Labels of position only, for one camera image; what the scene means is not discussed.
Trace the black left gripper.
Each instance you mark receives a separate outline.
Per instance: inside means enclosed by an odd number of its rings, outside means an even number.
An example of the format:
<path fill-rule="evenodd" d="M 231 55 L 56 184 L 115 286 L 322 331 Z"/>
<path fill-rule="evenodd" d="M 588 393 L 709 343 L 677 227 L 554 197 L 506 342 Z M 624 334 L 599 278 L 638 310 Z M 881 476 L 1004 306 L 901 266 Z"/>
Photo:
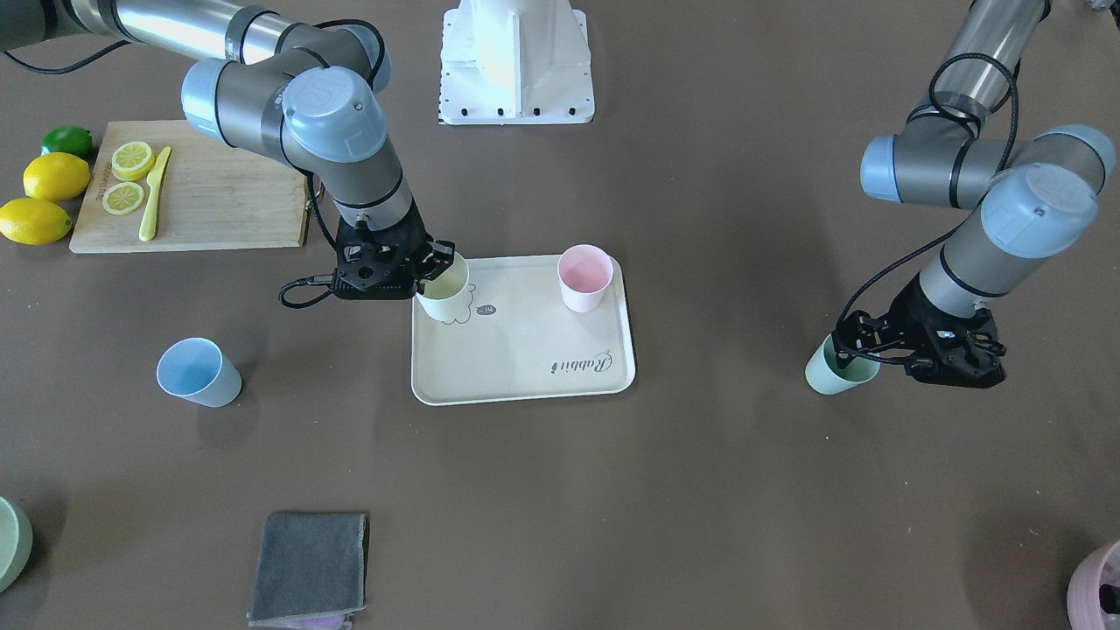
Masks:
<path fill-rule="evenodd" d="M 971 318 L 956 318 L 939 311 L 921 291 L 914 278 L 892 302 L 892 307 L 872 318 L 853 311 L 833 331 L 840 365 L 856 358 L 875 363 L 899 364 L 917 382 L 988 389 L 1005 381 L 995 316 L 980 308 Z"/>

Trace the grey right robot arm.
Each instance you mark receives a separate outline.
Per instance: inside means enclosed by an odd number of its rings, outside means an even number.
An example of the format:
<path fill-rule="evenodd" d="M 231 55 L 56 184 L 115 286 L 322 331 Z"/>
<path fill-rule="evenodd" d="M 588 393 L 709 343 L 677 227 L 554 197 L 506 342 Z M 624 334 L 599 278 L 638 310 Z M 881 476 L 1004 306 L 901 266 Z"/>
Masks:
<path fill-rule="evenodd" d="M 455 263 L 424 230 L 376 93 L 385 43 L 363 20 L 299 24 L 240 1 L 4 1 L 3 50 L 97 33 L 193 59 L 185 119 L 228 147 L 320 182 L 339 211 L 337 263 L 305 286 L 340 299 L 423 295 Z"/>

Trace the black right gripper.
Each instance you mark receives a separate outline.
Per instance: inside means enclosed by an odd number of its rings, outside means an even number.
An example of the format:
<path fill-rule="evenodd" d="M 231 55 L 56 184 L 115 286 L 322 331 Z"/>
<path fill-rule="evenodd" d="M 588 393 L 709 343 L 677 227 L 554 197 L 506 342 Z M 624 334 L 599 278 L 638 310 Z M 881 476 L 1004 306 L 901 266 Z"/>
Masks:
<path fill-rule="evenodd" d="M 336 298 L 407 300 L 424 291 L 422 282 L 432 282 L 452 266 L 456 244 L 432 239 L 412 205 L 402 220 L 383 230 L 371 230 L 366 220 L 351 226 L 340 219 L 335 251 Z"/>

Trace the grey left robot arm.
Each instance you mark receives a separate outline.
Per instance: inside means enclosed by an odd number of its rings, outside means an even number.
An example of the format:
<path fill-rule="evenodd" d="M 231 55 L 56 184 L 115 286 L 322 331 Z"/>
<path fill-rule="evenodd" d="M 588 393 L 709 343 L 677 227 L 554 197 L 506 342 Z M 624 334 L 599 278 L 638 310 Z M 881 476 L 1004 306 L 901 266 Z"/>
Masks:
<path fill-rule="evenodd" d="M 965 210 L 935 239 L 937 254 L 878 318 L 846 304 L 809 359 L 808 383 L 831 395 L 870 382 L 885 364 L 917 382 L 984 389 L 1005 379 L 991 305 L 1096 217 L 1116 146 L 1089 126 L 1019 141 L 1017 71 L 1048 1 L 976 1 L 899 135 L 864 152 L 875 200 Z"/>

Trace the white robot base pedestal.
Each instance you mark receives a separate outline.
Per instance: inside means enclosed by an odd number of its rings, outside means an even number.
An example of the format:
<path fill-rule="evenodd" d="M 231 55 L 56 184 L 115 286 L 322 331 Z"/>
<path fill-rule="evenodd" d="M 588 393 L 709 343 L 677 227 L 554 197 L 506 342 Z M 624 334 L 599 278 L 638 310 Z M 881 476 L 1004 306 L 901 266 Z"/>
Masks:
<path fill-rule="evenodd" d="M 592 121 L 587 16 L 568 1 L 461 1 L 444 13 L 437 119 L 448 126 Z"/>

